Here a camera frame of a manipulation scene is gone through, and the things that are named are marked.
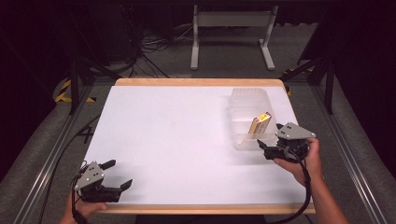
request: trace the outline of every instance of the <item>cable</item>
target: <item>cable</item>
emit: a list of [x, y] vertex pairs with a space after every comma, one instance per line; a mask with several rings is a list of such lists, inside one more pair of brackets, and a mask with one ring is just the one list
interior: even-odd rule
[[150, 75], [149, 73], [145, 72], [140, 66], [139, 64], [136, 64], [137, 68], [142, 71], [144, 74], [148, 75], [149, 77], [155, 77], [154, 75]]
[[280, 223], [286, 223], [286, 222], [290, 222], [292, 220], [294, 220], [295, 218], [297, 218], [300, 214], [303, 213], [303, 211], [306, 209], [306, 207], [309, 205], [309, 202], [311, 200], [311, 176], [309, 176], [308, 170], [306, 169], [306, 166], [303, 165], [303, 162], [300, 160], [300, 158], [295, 154], [295, 152], [291, 149], [288, 149], [288, 152], [290, 154], [293, 154], [293, 156], [297, 159], [298, 163], [301, 165], [301, 167], [303, 168], [303, 173], [304, 173], [304, 177], [305, 177], [305, 202], [304, 204], [300, 207], [300, 209], [292, 216], [287, 217], [285, 219], [276, 221], [276, 222], [270, 222], [267, 224], [280, 224]]
[[86, 130], [88, 128], [88, 126], [93, 123], [96, 119], [98, 119], [101, 116], [101, 114], [99, 114], [98, 116], [96, 116], [95, 118], [93, 118], [90, 122], [88, 122], [82, 129], [80, 129], [75, 135], [73, 135], [73, 137], [67, 142], [67, 144], [64, 146], [64, 148], [62, 149], [61, 155], [59, 156], [58, 160], [55, 163], [54, 169], [49, 177], [49, 183], [47, 186], [47, 192], [46, 192], [46, 196], [44, 198], [44, 202], [43, 205], [41, 207], [41, 212], [40, 212], [40, 217], [38, 219], [38, 223], [41, 224], [42, 220], [43, 220], [43, 216], [44, 216], [44, 211], [46, 209], [46, 205], [47, 205], [47, 201], [48, 198], [50, 196], [50, 187], [52, 186], [52, 180], [53, 177], [55, 176], [55, 172], [56, 169], [58, 168], [59, 162], [61, 161], [62, 156], [64, 155], [64, 152], [66, 151], [66, 149], [70, 146], [70, 144], [73, 142], [73, 140], [78, 136], [79, 133], [84, 132], [84, 130]]
[[148, 57], [146, 57], [146, 55], [144, 53], [142, 53], [142, 57], [147, 59], [152, 65], [154, 65], [154, 67], [157, 68], [158, 71], [160, 71], [165, 77], [169, 77], [168, 75], [165, 74], [165, 72], [163, 72], [163, 70], [161, 70], [157, 65], [155, 65], [154, 62], [152, 62]]
[[77, 222], [77, 224], [88, 224], [87, 218], [85, 218], [77, 209], [76, 209], [76, 204], [79, 201], [81, 197], [78, 197], [76, 200], [76, 193], [78, 193], [75, 188], [76, 184], [79, 178], [81, 178], [81, 175], [85, 172], [85, 169], [87, 166], [83, 166], [79, 169], [78, 174], [75, 175], [73, 179], [73, 185], [72, 185], [72, 214], [74, 220]]
[[155, 72], [154, 68], [152, 68], [152, 67], [149, 65], [148, 60], [147, 60], [146, 58], [142, 58], [142, 59], [143, 59], [143, 61], [145, 61], [145, 63], [147, 64], [147, 66], [148, 66], [149, 68], [151, 68], [151, 71], [154, 73], [155, 77], [158, 77], [158, 75], [157, 75], [157, 73]]
[[132, 74], [134, 73], [134, 67], [132, 66], [131, 67], [131, 73], [129, 74], [129, 76], [128, 77], [132, 77]]
[[[184, 35], [186, 35], [191, 29], [192, 29], [192, 26], [189, 27], [189, 29], [187, 29], [183, 34], [179, 35], [178, 37], [174, 37], [172, 43], [167, 43], [167, 40], [164, 39], [164, 38], [161, 38], [161, 39], [157, 38], [157, 39], [154, 39], [154, 40], [151, 40], [151, 38], [149, 38], [148, 41], [141, 43], [141, 47], [142, 47], [142, 49], [149, 50], [149, 51], [144, 51], [144, 53], [152, 53], [152, 52], [155, 52], [155, 51], [164, 51], [164, 50], [168, 49], [169, 47], [182, 42], [183, 40], [186, 40], [186, 39], [187, 40], [192, 40], [191, 38], [184, 37]], [[154, 45], [154, 44], [157, 45], [155, 48], [146, 47], [148, 45]]]
[[305, 217], [306, 217], [306, 219], [308, 220], [308, 222], [310, 224], [314, 224], [314, 222], [312, 221], [312, 219], [308, 215], [305, 215]]

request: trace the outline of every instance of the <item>metal stand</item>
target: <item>metal stand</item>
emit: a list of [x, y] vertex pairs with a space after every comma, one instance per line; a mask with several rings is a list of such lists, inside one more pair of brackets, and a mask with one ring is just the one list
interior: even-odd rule
[[198, 6], [194, 6], [193, 15], [193, 31], [194, 38], [191, 54], [191, 70], [198, 69], [199, 55], [199, 37], [198, 27], [214, 27], [214, 26], [256, 26], [266, 27], [266, 36], [260, 39], [260, 47], [264, 56], [268, 70], [275, 70], [274, 62], [268, 50], [268, 41], [271, 36], [272, 29], [276, 18], [277, 7], [273, 7], [272, 11], [202, 11], [198, 12]]
[[308, 78], [308, 83], [311, 86], [317, 86], [320, 81], [326, 76], [326, 90], [324, 97], [324, 104], [330, 114], [332, 114], [332, 86], [334, 81], [334, 68], [332, 60], [328, 58], [317, 58], [315, 60], [309, 61], [296, 69], [288, 72], [285, 76], [281, 77], [280, 80], [283, 82], [289, 80], [292, 77], [295, 77], [301, 74], [304, 70], [315, 66], [312, 74]]
[[78, 78], [80, 77], [84, 85], [93, 85], [95, 78], [90, 71], [90, 67], [93, 67], [105, 74], [108, 77], [112, 77], [115, 80], [121, 78], [121, 76], [113, 73], [102, 65], [95, 63], [89, 59], [75, 55], [70, 60], [70, 79], [71, 79], [71, 93], [72, 93], [72, 107], [70, 109], [70, 115], [73, 115], [76, 108], [79, 105], [79, 93], [78, 93]]

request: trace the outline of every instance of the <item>clear plastic bin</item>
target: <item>clear plastic bin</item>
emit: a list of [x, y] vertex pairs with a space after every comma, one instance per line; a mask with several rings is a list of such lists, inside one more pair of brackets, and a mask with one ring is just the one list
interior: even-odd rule
[[[262, 140], [267, 146], [275, 145], [277, 141], [276, 115], [265, 90], [260, 88], [233, 89], [229, 110], [233, 146], [236, 149], [260, 149], [257, 139]], [[265, 112], [269, 112], [272, 116], [265, 133], [248, 133], [253, 119]]]

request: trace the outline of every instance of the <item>human arm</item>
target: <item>human arm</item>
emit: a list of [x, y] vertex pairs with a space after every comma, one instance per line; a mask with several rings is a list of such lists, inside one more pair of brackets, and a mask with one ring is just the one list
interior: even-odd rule
[[[305, 158], [305, 162], [306, 169], [311, 176], [311, 193], [317, 213], [318, 223], [349, 223], [322, 178], [322, 165], [319, 156], [318, 139], [308, 138], [307, 141], [310, 145], [309, 153]], [[281, 159], [274, 159], [274, 162], [283, 169], [291, 172], [296, 180], [304, 186], [305, 178], [300, 164], [291, 163]]]
[[[78, 210], [85, 218], [88, 218], [92, 213], [99, 210], [107, 210], [105, 203], [85, 203], [79, 200], [77, 196], [76, 210]], [[66, 208], [64, 209], [64, 215], [61, 218], [60, 224], [77, 224], [72, 214], [72, 192], [69, 193], [66, 202]]]

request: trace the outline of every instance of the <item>yellow object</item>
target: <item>yellow object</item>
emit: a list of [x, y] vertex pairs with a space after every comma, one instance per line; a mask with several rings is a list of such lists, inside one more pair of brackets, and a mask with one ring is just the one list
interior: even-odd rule
[[271, 115], [268, 112], [257, 116], [251, 122], [250, 130], [248, 133], [264, 133], [265, 129], [268, 126], [268, 123], [270, 122], [270, 119]]

